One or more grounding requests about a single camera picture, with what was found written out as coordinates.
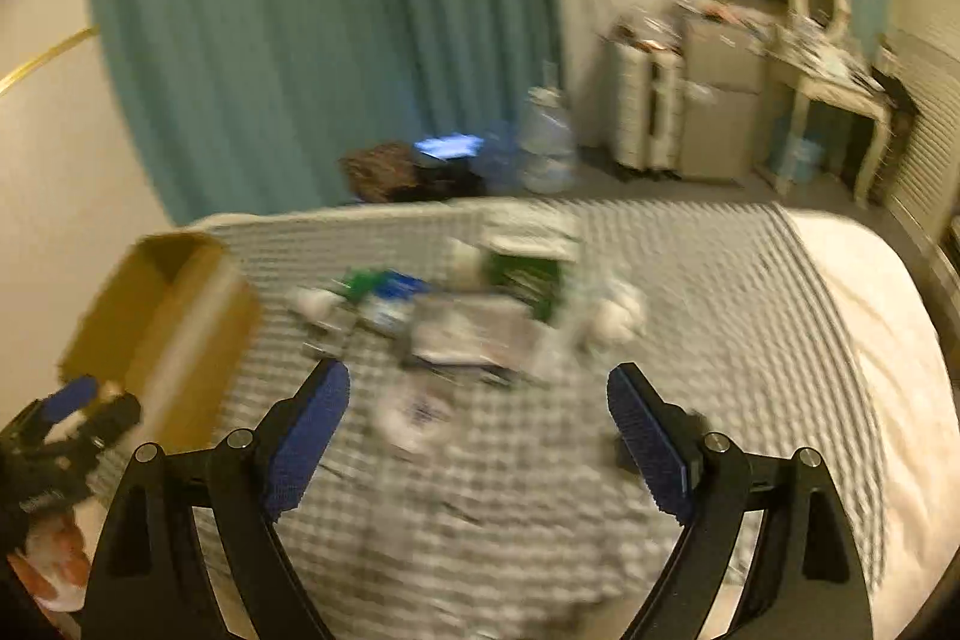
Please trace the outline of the person's hand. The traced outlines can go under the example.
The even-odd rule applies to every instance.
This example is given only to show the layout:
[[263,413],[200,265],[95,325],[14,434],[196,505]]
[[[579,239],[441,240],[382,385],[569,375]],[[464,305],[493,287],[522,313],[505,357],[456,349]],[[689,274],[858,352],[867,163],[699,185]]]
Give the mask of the person's hand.
[[76,612],[85,604],[91,562],[73,512],[34,521],[26,541],[14,549],[8,562],[46,611]]

